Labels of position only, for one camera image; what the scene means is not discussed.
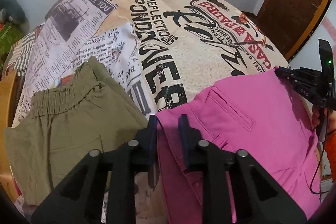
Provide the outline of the orange sleeve forearm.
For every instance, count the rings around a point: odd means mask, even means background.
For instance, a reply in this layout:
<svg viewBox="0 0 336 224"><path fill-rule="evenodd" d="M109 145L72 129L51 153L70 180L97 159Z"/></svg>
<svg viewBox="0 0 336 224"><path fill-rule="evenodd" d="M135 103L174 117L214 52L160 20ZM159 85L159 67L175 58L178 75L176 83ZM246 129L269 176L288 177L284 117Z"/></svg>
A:
<svg viewBox="0 0 336 224"><path fill-rule="evenodd" d="M329 132L325 141L325 151L329 161L333 182L336 180L336 135L335 135L335 111L329 116Z"/></svg>

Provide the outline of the person's right hand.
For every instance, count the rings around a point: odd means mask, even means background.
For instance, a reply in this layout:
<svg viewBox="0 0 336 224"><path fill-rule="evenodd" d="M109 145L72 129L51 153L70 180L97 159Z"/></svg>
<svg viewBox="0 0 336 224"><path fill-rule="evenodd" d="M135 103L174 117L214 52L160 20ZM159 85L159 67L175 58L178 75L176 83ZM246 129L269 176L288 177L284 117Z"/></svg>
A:
<svg viewBox="0 0 336 224"><path fill-rule="evenodd" d="M318 106L313 106L312 108L312 125L314 128L323 123L324 115L321 113L321 108Z"/></svg>

